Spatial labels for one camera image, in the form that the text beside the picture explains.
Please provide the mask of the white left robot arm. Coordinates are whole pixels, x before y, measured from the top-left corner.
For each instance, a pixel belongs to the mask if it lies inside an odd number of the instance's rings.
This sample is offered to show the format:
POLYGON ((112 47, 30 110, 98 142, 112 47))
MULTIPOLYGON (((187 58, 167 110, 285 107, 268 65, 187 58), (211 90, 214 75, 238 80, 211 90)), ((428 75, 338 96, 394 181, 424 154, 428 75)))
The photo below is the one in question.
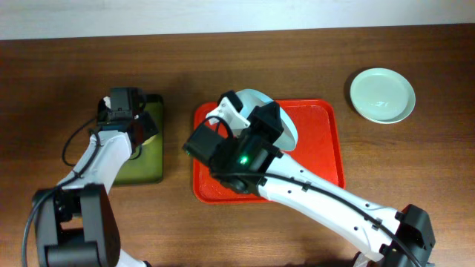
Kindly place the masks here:
POLYGON ((56 186, 38 190, 27 219, 40 266, 148 266, 121 246, 108 198, 121 167, 157 126, 139 88, 113 88, 100 102, 90 142, 56 186))

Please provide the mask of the light blue plate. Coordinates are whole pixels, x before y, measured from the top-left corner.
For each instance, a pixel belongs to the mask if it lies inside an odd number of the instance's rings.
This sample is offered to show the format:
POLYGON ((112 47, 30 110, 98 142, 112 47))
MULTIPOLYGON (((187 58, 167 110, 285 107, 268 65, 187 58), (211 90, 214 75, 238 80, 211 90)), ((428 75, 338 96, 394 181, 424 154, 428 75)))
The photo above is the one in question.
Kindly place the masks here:
MULTIPOLYGON (((269 96, 254 89, 243 89, 236 93, 237 97, 243 104, 240 115, 249 120, 249 115, 255 107, 261 107, 273 102, 269 96)), ((293 151, 298 143, 298 131, 289 117, 289 115, 280 108, 281 123, 284 128, 283 133, 274 142, 274 146, 279 147, 283 151, 293 151)))

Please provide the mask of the cream white plate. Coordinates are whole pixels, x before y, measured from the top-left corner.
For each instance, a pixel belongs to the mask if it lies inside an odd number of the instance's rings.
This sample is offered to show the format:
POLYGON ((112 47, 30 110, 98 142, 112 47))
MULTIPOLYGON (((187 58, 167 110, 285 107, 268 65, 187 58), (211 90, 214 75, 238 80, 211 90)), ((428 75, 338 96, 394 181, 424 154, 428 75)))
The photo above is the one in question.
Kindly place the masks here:
POLYGON ((377 113, 370 114, 367 119, 371 122, 379 124, 394 124, 408 118, 409 115, 412 114, 412 112, 413 109, 403 110, 401 112, 382 110, 378 111, 377 113))

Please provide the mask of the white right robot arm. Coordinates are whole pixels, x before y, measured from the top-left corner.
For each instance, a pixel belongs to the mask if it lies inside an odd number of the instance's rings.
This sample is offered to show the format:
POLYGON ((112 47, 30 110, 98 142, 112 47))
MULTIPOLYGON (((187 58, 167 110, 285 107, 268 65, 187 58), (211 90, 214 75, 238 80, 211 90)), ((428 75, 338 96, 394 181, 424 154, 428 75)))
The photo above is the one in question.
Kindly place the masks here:
POLYGON ((313 174, 288 153, 298 141, 281 106, 256 90, 228 91, 183 145, 211 177, 237 194, 288 206, 352 243, 355 266, 429 266, 428 213, 367 201, 313 174))

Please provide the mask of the yellow green scrub sponge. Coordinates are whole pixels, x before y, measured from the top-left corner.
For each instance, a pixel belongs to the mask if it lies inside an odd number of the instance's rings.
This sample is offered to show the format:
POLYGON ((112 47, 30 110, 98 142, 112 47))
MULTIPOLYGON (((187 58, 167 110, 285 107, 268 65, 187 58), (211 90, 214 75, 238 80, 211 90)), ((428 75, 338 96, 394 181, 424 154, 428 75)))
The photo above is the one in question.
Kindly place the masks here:
POLYGON ((154 141, 156 136, 157 135, 154 135, 154 136, 148 138, 146 141, 144 141, 144 143, 142 145, 147 145, 147 144, 151 143, 152 141, 154 141))

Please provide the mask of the mint green plate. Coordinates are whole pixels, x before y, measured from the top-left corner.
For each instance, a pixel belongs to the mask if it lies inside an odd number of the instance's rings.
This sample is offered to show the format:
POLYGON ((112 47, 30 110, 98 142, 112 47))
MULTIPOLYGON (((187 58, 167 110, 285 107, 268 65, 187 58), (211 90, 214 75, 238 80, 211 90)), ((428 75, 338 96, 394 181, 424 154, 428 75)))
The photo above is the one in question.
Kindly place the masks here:
POLYGON ((365 119, 382 110, 414 109, 416 94, 403 75, 387 68, 370 68, 358 73, 350 83, 350 101, 365 119))

